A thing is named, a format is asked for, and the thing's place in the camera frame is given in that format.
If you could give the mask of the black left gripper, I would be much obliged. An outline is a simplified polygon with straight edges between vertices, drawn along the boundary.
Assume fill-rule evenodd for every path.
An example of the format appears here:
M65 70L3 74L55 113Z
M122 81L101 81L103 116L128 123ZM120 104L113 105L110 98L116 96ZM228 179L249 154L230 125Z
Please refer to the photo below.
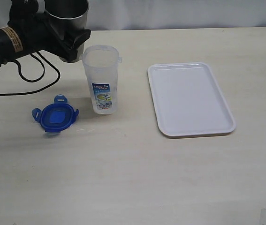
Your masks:
M66 31L63 43L70 53L65 55L65 45L58 38L45 13L44 0L13 0L9 11L8 26L11 27L22 44L17 54L24 56L45 50L60 56L64 62L78 62L84 52L84 43L90 38L91 30Z

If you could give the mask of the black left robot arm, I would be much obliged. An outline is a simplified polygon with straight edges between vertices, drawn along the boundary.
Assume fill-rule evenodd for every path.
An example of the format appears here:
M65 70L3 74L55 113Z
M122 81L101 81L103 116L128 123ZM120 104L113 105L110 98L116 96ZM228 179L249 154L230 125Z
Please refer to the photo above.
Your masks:
M62 61L79 61L91 31L86 0L14 0L9 21L0 28L0 67L23 56L47 51Z

